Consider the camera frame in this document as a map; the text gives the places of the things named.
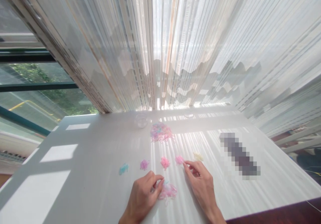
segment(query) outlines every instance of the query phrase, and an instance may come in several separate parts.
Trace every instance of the sheer white curtain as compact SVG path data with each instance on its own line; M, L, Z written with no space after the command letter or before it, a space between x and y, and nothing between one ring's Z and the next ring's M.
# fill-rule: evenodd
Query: sheer white curtain
M107 111L230 102L269 136L321 116L321 0L23 0Z

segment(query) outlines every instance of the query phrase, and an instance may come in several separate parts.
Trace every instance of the green foliage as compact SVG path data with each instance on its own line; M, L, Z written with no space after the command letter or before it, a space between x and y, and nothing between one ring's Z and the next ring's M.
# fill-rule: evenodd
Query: green foliage
M10 64L21 77L31 83L50 83L71 81L66 72L54 64ZM42 90L43 95L59 106L66 115L83 115L98 113L97 109L89 104L80 104L85 101L85 95L80 89Z

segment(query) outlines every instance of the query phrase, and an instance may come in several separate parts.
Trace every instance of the white table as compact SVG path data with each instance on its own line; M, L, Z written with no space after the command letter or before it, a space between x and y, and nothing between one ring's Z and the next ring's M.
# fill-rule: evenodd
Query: white table
M144 223L205 223L182 166L199 152L214 178L225 219L249 215L321 196L321 187L232 106L145 112L150 122L134 125L137 112L65 117L0 192L0 223L117 223L135 179L148 170L178 189L176 199L158 201ZM184 116L192 113L192 118ZM150 128L168 125L175 143L151 143ZM220 132L235 132L261 167L243 180L221 147ZM171 165L164 171L161 157ZM119 168L128 163L127 173Z

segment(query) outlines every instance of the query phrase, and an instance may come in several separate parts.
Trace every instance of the right hand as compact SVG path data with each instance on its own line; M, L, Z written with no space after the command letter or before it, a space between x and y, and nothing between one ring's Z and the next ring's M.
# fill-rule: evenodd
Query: right hand
M196 199L209 221L212 224L226 223L216 204L212 175L201 161L185 161L183 165Z

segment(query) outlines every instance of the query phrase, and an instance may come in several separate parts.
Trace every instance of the pile of rubber bands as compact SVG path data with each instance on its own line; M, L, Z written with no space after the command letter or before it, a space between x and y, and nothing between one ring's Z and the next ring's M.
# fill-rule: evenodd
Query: pile of rubber bands
M162 122L153 124L150 130L150 136L152 142L160 141L162 143L163 141L168 141L169 138L175 142L171 128Z

